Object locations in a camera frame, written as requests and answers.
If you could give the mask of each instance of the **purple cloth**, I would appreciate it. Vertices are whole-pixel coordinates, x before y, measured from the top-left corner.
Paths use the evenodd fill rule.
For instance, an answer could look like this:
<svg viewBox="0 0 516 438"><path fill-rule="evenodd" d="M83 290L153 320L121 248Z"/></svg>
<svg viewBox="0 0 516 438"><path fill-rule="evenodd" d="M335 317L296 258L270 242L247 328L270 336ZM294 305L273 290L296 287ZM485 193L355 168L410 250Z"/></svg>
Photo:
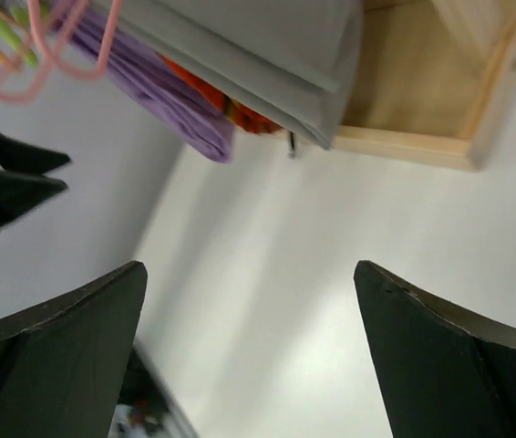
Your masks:
<svg viewBox="0 0 516 438"><path fill-rule="evenodd" d="M70 44L96 60L105 25L104 16L88 9ZM231 159L233 124L181 80L153 49L117 30L107 76L205 157L215 162Z"/></svg>

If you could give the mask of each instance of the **wooden board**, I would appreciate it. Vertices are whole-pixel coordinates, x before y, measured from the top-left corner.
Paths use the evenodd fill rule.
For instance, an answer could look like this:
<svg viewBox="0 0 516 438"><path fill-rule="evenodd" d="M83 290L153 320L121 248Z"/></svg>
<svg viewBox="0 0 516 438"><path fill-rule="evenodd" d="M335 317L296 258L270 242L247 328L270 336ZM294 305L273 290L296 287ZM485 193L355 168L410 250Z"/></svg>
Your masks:
<svg viewBox="0 0 516 438"><path fill-rule="evenodd" d="M444 59L441 62L446 65L447 60ZM460 70L459 66L451 67L457 72L464 71L467 78L472 78L465 67ZM447 76L445 72L441 73L443 77ZM380 77L389 74L389 72L378 71ZM380 103L384 102L380 105L373 101L373 94L369 93L367 100L369 107L366 113L361 111L362 106L356 103L356 98L353 99L346 114L346 120L351 126L340 128L335 146L337 149L344 151L379 155L397 160L464 170L478 169L489 155L491 145L497 138L499 127L504 122L507 108L516 89L516 10L512 12L511 19L501 33L501 38L493 49L485 68L477 74L479 79L476 88L472 81L469 81L469 85L462 81L458 84L465 98L468 96L466 87L471 87L474 90L465 104L469 106L465 106L464 110L460 110L463 107L462 101L460 99L456 100L454 95L450 95L453 101L448 106L437 108L437 110L440 109L437 114L431 114L427 111L407 115L404 110L401 110L399 114L402 117L408 117L409 124L402 120L399 123L394 122L392 117L395 114L395 107L390 108L385 103L390 101L390 97L384 97L383 101L380 100ZM408 89L404 87L399 89L394 85L392 86L393 89L399 90L401 96L408 96L408 100L392 97L391 102L396 102L399 107L403 106L402 101L413 102L409 105L409 108L414 109L422 109L423 101L426 105L435 102L446 104L446 100L439 95L438 89L446 90L447 82L439 84L436 77L418 70L416 71L416 78L412 74L409 74L408 78L410 80L408 86L421 91L424 90L427 93L426 97L418 98L415 102L416 106L414 106L413 96L409 95ZM421 83L423 80L429 79L433 80L431 86L428 87L433 91L433 94L427 92L426 85ZM377 93L377 96L382 98L381 93ZM450 124L443 121L447 114L450 115ZM355 123L362 120L367 120L368 123L373 121L377 127L374 126L374 129L370 129L362 125L354 126ZM385 126L389 126L389 124L398 126L400 129L387 130ZM428 128L432 130L431 134L436 132L439 135L427 135L428 132L425 131L416 134L409 133L410 130L406 129L410 126L421 127L423 130Z"/></svg>
<svg viewBox="0 0 516 438"><path fill-rule="evenodd" d="M364 0L364 10L383 9L385 7L405 5L408 3L422 2L424 0Z"/></svg>
<svg viewBox="0 0 516 438"><path fill-rule="evenodd" d="M482 79L429 1L367 11L359 66L343 124L376 130L454 136Z"/></svg>
<svg viewBox="0 0 516 438"><path fill-rule="evenodd" d="M468 59L482 66L516 11L516 0L431 0Z"/></svg>

